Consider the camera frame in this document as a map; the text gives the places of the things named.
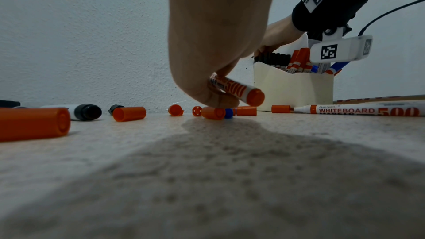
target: white box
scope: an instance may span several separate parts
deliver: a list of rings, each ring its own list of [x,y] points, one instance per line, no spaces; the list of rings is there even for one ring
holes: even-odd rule
[[[254,64],[254,86],[266,96],[257,110],[271,111],[272,105],[333,104],[333,79],[329,74],[289,74],[257,62]]]

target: wire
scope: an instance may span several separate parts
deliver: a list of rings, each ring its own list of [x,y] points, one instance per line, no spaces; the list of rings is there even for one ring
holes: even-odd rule
[[[368,28],[371,24],[373,24],[373,23],[374,23],[374,22],[376,22],[377,20],[381,19],[382,17],[385,17],[385,16],[387,16],[388,14],[391,14],[391,13],[396,12],[396,11],[398,11],[398,10],[401,10],[401,9],[403,9],[403,8],[406,8],[406,7],[409,7],[409,6],[412,6],[412,5],[415,5],[415,4],[418,4],[418,3],[424,2],[424,1],[425,1],[425,0],[417,0],[417,1],[411,2],[411,3],[406,4],[406,5],[403,5],[403,6],[400,6],[400,7],[398,7],[398,8],[395,8],[395,9],[393,9],[393,10],[389,11],[389,12],[386,12],[386,13],[382,14],[381,16],[377,17],[376,19],[374,19],[374,20],[372,20],[370,23],[368,23],[365,27],[363,27],[363,29],[362,29],[362,30],[360,31],[360,33],[359,33],[359,36],[362,36],[362,35],[363,35],[363,33],[366,31],[366,29],[367,29],[367,28]]]

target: textured wall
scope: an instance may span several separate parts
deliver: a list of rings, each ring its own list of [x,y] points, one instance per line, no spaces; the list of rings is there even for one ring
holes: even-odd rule
[[[27,106],[94,103],[190,109],[168,69],[168,0],[0,0],[0,99]],[[269,21],[299,0],[274,0]],[[351,22],[353,35],[373,18],[413,0],[371,0]],[[421,41],[425,4],[400,11],[367,31],[367,60],[336,79],[335,98],[425,93]],[[252,83],[252,61],[230,77]]]

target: finger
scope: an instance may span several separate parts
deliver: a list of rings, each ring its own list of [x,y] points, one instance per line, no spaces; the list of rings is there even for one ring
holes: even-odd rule
[[[237,65],[238,61],[239,61],[239,59],[236,59],[236,60],[232,61],[227,66],[225,66],[222,69],[216,71],[216,74],[219,75],[220,77],[227,76],[233,70],[233,68]]]
[[[204,83],[199,83],[199,86],[192,89],[183,89],[188,95],[198,102],[213,108],[236,108],[239,105],[239,100],[228,93],[220,92],[213,87],[207,80]]]

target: table surface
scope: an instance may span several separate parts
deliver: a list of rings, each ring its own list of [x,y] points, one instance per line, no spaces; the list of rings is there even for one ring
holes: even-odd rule
[[[73,121],[0,143],[0,237],[425,238],[424,131],[268,112]]]

